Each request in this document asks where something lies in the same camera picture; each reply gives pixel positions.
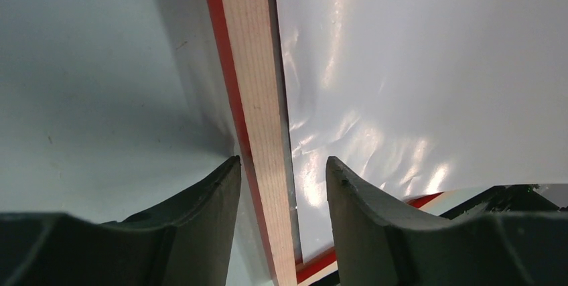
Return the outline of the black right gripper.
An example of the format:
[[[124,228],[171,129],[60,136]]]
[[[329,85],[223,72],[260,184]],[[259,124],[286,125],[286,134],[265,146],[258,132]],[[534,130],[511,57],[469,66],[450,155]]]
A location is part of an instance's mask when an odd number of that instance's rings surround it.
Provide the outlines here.
[[[546,212],[560,207],[537,192],[539,185],[494,186],[440,214],[446,219],[497,212]]]

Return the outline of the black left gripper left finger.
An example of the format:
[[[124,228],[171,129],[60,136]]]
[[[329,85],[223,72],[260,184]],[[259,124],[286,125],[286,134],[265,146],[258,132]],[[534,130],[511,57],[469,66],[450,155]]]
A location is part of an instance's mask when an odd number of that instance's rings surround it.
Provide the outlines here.
[[[240,199],[229,157],[182,192],[121,222],[1,215],[2,285],[224,285]]]

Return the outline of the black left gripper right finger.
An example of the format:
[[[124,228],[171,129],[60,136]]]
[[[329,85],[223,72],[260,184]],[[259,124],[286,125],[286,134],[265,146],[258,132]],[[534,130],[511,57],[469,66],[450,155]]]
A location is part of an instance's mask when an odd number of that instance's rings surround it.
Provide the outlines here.
[[[327,197],[342,285],[566,285],[567,213],[449,220],[368,183],[337,157]]]

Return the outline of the sunset photo print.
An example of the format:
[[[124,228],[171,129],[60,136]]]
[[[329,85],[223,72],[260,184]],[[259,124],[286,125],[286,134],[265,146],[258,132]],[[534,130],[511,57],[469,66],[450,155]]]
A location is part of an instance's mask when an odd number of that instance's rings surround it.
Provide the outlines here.
[[[567,0],[277,0],[304,260],[325,167],[403,200],[567,181]]]

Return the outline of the orange wooden picture frame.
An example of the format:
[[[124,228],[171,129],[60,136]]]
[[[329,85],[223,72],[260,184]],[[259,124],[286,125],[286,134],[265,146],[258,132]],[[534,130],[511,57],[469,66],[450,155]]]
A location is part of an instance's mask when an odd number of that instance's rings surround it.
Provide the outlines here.
[[[337,267],[331,249],[295,257],[287,107],[276,0],[207,0],[261,240],[275,285],[307,285]]]

